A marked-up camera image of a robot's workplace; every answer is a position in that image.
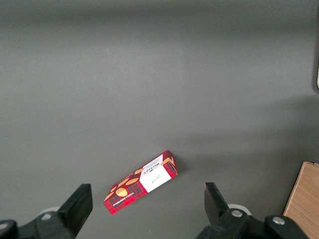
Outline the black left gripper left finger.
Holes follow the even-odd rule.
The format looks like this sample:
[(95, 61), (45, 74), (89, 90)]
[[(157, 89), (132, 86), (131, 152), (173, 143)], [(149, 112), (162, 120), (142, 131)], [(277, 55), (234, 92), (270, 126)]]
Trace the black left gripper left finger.
[(74, 239), (93, 209), (90, 184), (81, 184), (57, 211), (40, 214), (18, 226), (14, 220), (1, 220), (2, 239)]

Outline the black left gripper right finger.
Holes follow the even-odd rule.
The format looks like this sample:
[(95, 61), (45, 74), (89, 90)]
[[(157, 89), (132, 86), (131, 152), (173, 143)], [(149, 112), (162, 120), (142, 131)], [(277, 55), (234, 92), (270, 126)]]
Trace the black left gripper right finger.
[(292, 219), (269, 215), (263, 221), (239, 208), (231, 208), (213, 182), (205, 183), (204, 208), (209, 226), (198, 239), (307, 239)]

